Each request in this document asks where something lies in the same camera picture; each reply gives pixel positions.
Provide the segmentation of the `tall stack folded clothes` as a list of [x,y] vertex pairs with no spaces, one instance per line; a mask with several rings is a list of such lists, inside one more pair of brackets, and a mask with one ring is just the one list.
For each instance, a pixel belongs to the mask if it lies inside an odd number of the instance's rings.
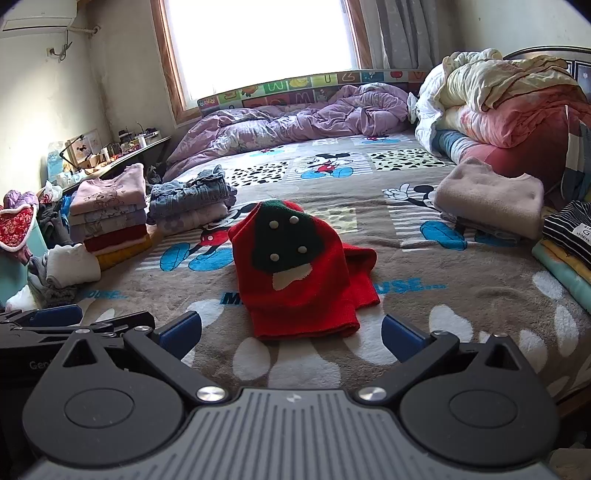
[[70,238],[93,254],[103,271],[151,248],[144,168],[129,165],[111,178],[83,181],[69,207]]

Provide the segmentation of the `folded denim clothes stack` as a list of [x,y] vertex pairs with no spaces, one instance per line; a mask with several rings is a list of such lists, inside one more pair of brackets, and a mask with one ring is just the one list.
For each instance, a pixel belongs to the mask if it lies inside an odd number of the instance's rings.
[[147,223],[177,222],[185,213],[196,212],[211,205],[235,205],[238,190],[225,180],[224,169],[216,165],[201,170],[187,181],[172,180],[154,184],[149,194]]

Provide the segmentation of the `white air conditioner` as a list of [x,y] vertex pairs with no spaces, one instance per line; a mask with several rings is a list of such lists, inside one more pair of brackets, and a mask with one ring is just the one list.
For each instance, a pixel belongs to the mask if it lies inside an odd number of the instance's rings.
[[76,16],[76,0],[22,0],[1,17],[1,33],[67,28]]

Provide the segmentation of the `colourful alphabet headboard panel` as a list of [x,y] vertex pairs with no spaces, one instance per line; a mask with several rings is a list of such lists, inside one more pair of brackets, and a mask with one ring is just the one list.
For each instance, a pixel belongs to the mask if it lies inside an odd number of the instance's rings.
[[428,71],[362,69],[308,75],[259,83],[197,100],[202,115],[221,109],[257,108],[327,102],[346,85],[385,83],[417,94]]

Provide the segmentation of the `white folded garment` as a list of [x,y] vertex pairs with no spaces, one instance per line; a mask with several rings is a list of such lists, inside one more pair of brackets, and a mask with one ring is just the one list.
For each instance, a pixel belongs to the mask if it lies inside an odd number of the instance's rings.
[[92,283],[101,278],[97,258],[81,243],[57,245],[42,256],[32,256],[28,268],[44,287],[55,289]]

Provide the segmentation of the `red knit sweater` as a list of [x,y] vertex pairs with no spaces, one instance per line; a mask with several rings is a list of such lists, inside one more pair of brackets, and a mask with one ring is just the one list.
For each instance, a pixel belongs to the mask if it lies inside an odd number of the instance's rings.
[[377,252],[342,242],[290,201],[263,201],[228,231],[238,292],[260,341],[349,337],[356,312],[380,303]]

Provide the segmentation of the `grey curtain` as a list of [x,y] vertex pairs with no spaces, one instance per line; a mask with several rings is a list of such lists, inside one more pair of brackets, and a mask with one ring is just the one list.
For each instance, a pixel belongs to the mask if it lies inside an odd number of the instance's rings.
[[360,1],[375,69],[431,69],[440,62],[434,0]]

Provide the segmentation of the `red patterned cushion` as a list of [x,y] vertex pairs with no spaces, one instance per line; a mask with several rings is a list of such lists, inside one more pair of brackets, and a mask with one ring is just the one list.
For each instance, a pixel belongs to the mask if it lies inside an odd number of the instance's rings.
[[22,249],[34,228],[37,207],[23,204],[15,209],[2,209],[0,220],[1,249],[15,253]]

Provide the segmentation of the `striped folded clothes stack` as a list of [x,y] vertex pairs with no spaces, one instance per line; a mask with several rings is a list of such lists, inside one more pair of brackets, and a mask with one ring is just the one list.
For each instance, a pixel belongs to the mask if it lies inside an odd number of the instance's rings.
[[590,312],[590,203],[573,200],[547,215],[532,254]]

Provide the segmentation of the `folded beige sweater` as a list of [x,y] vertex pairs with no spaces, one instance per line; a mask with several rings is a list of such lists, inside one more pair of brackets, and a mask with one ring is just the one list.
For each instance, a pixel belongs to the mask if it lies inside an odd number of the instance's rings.
[[457,218],[534,240],[541,230],[544,186],[529,174],[505,177],[470,158],[438,185],[434,205]]

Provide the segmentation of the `window with wooden frame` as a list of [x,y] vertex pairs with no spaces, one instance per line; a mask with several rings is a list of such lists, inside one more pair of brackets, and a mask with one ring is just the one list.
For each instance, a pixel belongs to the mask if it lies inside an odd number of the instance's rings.
[[200,116],[203,97],[372,65],[359,1],[153,1],[150,8],[178,124]]

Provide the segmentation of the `pile of folded quilts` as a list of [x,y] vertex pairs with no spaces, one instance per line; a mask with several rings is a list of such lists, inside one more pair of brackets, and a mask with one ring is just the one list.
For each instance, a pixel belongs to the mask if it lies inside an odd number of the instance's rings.
[[434,155],[478,159],[499,174],[558,184],[569,123],[590,123],[590,102],[565,60],[506,60],[496,49],[456,52],[427,75],[409,103],[415,136]]

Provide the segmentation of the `purple crumpled duvet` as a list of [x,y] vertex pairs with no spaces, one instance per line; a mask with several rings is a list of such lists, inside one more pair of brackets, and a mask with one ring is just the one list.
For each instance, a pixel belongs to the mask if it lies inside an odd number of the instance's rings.
[[165,181],[224,156],[284,144],[398,133],[407,127],[408,93],[384,83],[346,85],[327,102],[217,110],[198,120],[166,160]]

